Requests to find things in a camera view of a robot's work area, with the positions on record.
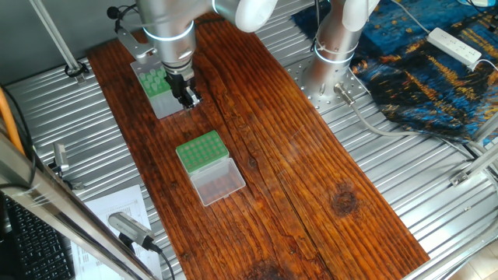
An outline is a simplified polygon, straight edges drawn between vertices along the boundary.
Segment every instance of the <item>keyboard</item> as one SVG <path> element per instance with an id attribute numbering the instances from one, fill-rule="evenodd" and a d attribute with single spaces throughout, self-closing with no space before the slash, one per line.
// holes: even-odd
<path id="1" fill-rule="evenodd" d="M 17 202 L 5 204 L 26 279 L 73 279 L 61 234 Z"/>

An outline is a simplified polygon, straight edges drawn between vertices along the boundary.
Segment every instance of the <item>starry night fabric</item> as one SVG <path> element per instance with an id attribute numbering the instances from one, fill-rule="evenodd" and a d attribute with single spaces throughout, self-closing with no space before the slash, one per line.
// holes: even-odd
<path id="1" fill-rule="evenodd" d="M 491 14 L 479 14 L 456 0 L 402 0 L 428 30 L 439 27 L 498 61 L 498 36 L 488 31 Z M 321 3 L 321 14 L 330 4 Z M 293 15 L 313 38 L 314 7 Z M 396 4 L 382 0 L 365 25 L 352 70 L 390 121 L 457 142 L 468 142 L 498 111 L 498 72 L 481 63 L 470 72 L 462 63 L 426 41 L 427 33 Z M 498 131 L 485 141 L 493 140 Z"/>

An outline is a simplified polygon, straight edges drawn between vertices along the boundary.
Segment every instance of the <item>wooden board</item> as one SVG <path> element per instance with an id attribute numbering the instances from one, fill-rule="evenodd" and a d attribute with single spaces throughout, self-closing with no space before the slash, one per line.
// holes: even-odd
<path id="1" fill-rule="evenodd" d="M 196 33 L 204 100 L 162 120 L 118 41 L 89 52 L 188 279 L 400 279 L 429 259 L 254 34 Z M 204 207 L 175 148 L 213 129 L 247 186 Z"/>

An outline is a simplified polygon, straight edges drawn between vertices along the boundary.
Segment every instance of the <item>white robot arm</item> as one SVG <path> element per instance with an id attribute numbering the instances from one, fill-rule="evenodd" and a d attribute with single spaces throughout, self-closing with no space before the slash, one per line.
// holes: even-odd
<path id="1" fill-rule="evenodd" d="M 306 94 L 323 94 L 346 75 L 359 36 L 380 0 L 331 0 L 331 11 L 320 24 L 314 58 L 303 73 Z"/>
<path id="2" fill-rule="evenodd" d="M 141 26 L 149 43 L 136 42 L 119 24 L 122 19 L 119 12 L 115 17 L 116 33 L 140 63 L 146 62 L 150 51 L 159 57 L 166 69 L 166 80 L 171 86 L 172 94 L 184 107 L 192 108 L 202 98 L 195 92 L 192 70 L 191 58 L 195 52 L 194 19 L 214 11 L 238 29 L 254 32 L 265 25 L 276 3 L 277 0 L 136 0 Z"/>

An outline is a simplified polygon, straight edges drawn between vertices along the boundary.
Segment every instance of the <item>white paper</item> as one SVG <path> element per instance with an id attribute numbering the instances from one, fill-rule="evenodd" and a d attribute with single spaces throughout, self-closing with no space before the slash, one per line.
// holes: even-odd
<path id="1" fill-rule="evenodd" d="M 143 202 L 140 186 L 129 187 L 123 191 L 106 195 L 86 203 L 86 206 L 116 235 L 119 232 L 109 226 L 107 219 L 110 214 L 124 212 L 130 215 L 144 226 L 150 229 L 149 217 L 147 217 L 146 205 Z M 147 268 L 158 278 L 163 279 L 159 262 L 159 255 L 148 251 L 133 243 L 135 254 Z M 121 280 L 117 272 L 88 254 L 81 247 L 71 242 L 72 260 L 75 267 L 76 280 Z"/>

